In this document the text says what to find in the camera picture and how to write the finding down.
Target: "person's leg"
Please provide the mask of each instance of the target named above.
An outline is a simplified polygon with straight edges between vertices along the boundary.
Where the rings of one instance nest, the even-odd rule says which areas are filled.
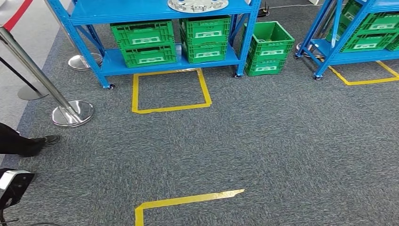
[[[35,139],[24,138],[12,128],[0,123],[1,154],[18,154],[23,157],[35,156],[42,148],[58,139],[58,136],[47,136]]]

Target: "gray carpet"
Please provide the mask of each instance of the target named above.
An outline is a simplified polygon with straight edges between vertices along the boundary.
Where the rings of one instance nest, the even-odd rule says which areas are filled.
[[[279,21],[300,42],[315,14],[274,9],[261,21]],[[107,26],[98,32],[114,45]],[[145,210],[145,225],[399,225],[397,82],[348,87],[330,71],[314,81],[311,61],[289,57],[279,75],[233,79],[232,67],[205,68],[211,107],[139,115],[131,112],[131,75],[110,77],[116,89],[102,89],[91,72],[68,68],[73,49],[62,35],[57,42],[46,72],[96,116],[61,129],[50,121],[51,98],[28,104],[21,131],[62,140],[37,157],[6,156],[3,166],[39,172],[5,213],[19,225],[131,226],[143,202],[236,189],[245,192]],[[345,75],[382,72],[367,65]],[[195,74],[140,78],[140,108],[202,101]]]

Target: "yellow tape square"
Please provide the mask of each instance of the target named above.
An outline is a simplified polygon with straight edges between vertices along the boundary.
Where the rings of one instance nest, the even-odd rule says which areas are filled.
[[[386,64],[384,64],[381,61],[376,61],[377,64],[379,64],[381,67],[383,67],[385,70],[387,70],[389,73],[393,74],[393,78],[385,78],[385,79],[374,79],[374,80],[364,80],[364,81],[348,81],[346,80],[341,73],[339,73],[336,69],[334,69],[331,66],[328,66],[328,68],[338,76],[346,85],[348,86],[354,86],[354,85],[365,85],[365,84],[373,84],[373,83],[381,83],[381,82],[388,82],[388,81],[399,81],[399,73],[388,67]]]
[[[201,90],[204,95],[205,103],[204,104],[196,104],[196,105],[184,105],[184,106],[175,106],[175,107],[163,107],[163,108],[153,108],[153,109],[138,109],[138,88],[139,88],[139,77],[146,75],[158,75],[158,74],[169,74],[176,72],[193,72],[196,71],[198,75],[198,80],[201,85]],[[185,69],[185,70],[175,70],[175,71],[165,71],[165,72],[151,72],[151,73],[139,73],[133,75],[133,98],[132,98],[132,111],[138,114],[148,114],[152,112],[170,112],[170,111],[180,111],[186,109],[194,109],[194,108],[202,108],[202,107],[210,107],[212,104],[211,97],[209,95],[209,91],[207,88],[207,84],[205,83],[205,78],[202,73],[201,68],[196,69]]]

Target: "stacked green crates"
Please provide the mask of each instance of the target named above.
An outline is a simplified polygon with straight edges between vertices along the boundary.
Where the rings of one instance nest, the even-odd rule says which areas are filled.
[[[280,73],[294,42],[277,21],[256,23],[245,72],[248,76]]]
[[[114,23],[111,30],[129,68],[177,61],[171,20]]]
[[[386,47],[389,51],[398,51],[399,50],[399,35]]]
[[[346,31],[359,12],[361,4],[349,0],[342,10],[336,40]],[[353,32],[340,52],[371,51],[384,49],[399,32],[399,12],[369,14]],[[331,42],[332,30],[326,37]]]
[[[230,16],[180,19],[183,52],[190,64],[225,60]]]

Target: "stainless steel pole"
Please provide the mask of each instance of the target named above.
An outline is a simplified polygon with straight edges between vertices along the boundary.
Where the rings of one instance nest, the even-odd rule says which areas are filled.
[[[67,128],[77,127],[85,124],[93,117],[94,107],[81,100],[68,102],[3,25],[0,25],[0,41],[47,88],[59,104],[52,115],[55,125]]]
[[[18,78],[25,82],[25,86],[18,91],[18,97],[22,100],[36,100],[48,95],[47,89],[38,81],[30,83],[17,70],[15,70],[5,59],[0,57],[2,62],[10,71],[12,71]]]
[[[58,19],[58,17],[56,16],[56,14],[54,13],[52,7],[49,5],[49,3],[47,2],[47,0],[45,0],[45,3],[47,4],[48,9],[50,10],[50,12],[53,14],[54,18],[56,19],[56,21],[58,22],[58,24],[60,25],[61,30],[63,30],[66,38],[69,40],[69,42],[72,44],[72,46],[75,48],[76,52],[79,53],[78,47],[76,47],[75,43],[72,41],[72,39],[70,38],[70,36],[68,35],[68,32],[66,32],[64,25],[61,23],[61,21]],[[103,57],[101,56],[101,54],[98,53],[91,53],[91,56],[96,60],[96,63],[101,66],[101,64],[103,63]],[[87,63],[86,59],[80,54],[80,55],[75,55],[73,57],[71,57],[68,60],[68,65],[77,70],[77,71],[88,71],[91,70],[91,66]]]

